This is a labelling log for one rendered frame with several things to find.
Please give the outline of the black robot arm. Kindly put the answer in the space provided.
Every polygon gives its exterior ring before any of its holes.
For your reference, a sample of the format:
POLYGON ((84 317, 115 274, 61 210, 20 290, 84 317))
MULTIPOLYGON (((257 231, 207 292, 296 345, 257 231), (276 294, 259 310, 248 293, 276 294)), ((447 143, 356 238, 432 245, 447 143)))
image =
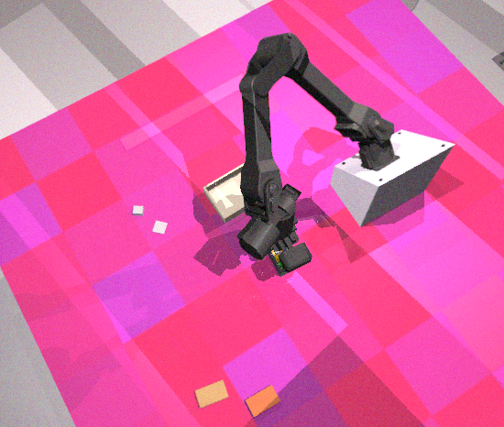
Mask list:
POLYGON ((296 82, 334 116, 334 130, 358 142, 362 168, 381 171, 400 159, 391 136, 394 123, 372 107, 349 98, 310 61, 307 49, 292 33, 261 39, 239 83, 242 94, 246 161, 241 169, 240 190, 245 214, 252 218, 239 232, 241 247, 262 260, 279 241, 280 232, 294 220, 301 192, 286 183, 272 155, 268 93, 282 77, 296 82), (266 207, 255 205, 265 203, 266 207))

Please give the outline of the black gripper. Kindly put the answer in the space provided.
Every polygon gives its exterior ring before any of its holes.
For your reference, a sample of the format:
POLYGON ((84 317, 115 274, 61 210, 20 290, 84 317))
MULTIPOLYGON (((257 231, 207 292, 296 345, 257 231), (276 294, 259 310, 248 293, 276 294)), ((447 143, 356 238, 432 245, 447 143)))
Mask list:
POLYGON ((295 232, 297 223, 298 220, 294 215, 294 220, 290 226, 278 229, 280 232, 279 241, 272 246, 276 252, 283 251, 279 254, 279 261, 285 271, 289 273, 310 263, 312 260, 312 254, 305 243, 293 246, 300 240, 295 232))

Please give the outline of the tan rectangular block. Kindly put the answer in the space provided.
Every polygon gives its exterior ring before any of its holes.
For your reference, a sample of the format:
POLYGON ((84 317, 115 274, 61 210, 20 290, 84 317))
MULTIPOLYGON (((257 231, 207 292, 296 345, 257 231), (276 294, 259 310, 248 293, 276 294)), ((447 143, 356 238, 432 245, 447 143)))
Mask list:
POLYGON ((229 397, 224 380, 196 389, 200 407, 205 408, 229 397))

